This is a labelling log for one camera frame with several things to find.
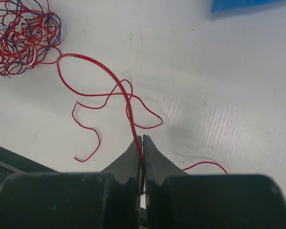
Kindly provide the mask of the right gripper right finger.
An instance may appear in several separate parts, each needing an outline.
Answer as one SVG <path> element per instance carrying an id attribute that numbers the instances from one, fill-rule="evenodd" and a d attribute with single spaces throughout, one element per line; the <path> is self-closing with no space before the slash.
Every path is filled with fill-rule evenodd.
<path id="1" fill-rule="evenodd" d="M 189 175 L 143 136 L 150 229 L 286 229 L 286 200 L 268 176 Z"/>

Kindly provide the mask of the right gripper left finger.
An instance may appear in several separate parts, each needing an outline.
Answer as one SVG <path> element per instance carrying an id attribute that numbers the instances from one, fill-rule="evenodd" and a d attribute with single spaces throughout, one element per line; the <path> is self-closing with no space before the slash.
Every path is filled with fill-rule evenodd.
<path id="1" fill-rule="evenodd" d="M 101 172 L 9 175 L 0 184 L 0 229 L 139 228 L 141 143 Z"/>

